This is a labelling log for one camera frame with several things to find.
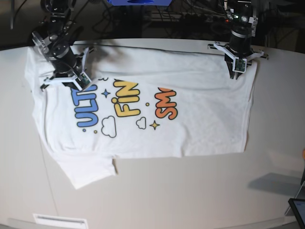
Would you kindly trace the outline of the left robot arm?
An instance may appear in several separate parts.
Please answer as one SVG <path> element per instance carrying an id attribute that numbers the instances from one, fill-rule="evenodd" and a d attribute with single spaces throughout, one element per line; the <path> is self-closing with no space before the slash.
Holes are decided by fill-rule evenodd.
<path id="1" fill-rule="evenodd" d="M 230 22 L 230 39 L 225 48 L 238 59 L 234 61 L 227 54 L 225 61 L 231 79 L 238 79 L 246 69 L 244 59 L 254 53 L 252 37 L 257 25 L 256 9 L 250 0 L 225 0 L 224 12 Z"/>

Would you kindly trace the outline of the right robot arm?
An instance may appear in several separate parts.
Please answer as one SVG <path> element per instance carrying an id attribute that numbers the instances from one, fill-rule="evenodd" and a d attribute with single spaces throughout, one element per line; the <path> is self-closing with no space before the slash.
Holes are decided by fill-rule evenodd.
<path id="1" fill-rule="evenodd" d="M 48 16 L 32 32 L 32 41 L 54 67 L 52 76 L 45 78 L 41 89 L 52 84 L 63 84 L 75 90 L 83 90 L 80 57 L 73 53 L 67 40 L 68 30 L 72 25 L 71 13 L 76 1 L 41 0 L 40 3 Z"/>

